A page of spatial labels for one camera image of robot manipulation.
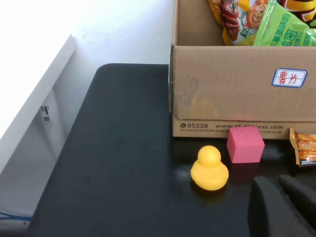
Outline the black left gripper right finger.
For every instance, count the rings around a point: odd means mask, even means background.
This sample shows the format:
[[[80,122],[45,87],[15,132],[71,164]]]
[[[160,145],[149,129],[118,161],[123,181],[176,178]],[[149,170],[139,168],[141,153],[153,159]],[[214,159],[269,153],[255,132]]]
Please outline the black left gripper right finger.
[[[280,175],[278,185],[287,197],[299,222],[316,236],[316,191],[289,175]]]

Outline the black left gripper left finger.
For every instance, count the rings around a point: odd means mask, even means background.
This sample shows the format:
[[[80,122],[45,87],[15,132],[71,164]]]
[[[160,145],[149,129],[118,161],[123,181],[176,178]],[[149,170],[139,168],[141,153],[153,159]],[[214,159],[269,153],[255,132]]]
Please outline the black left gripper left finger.
[[[304,222],[277,185],[268,178],[254,178],[248,225],[252,237],[302,237]]]

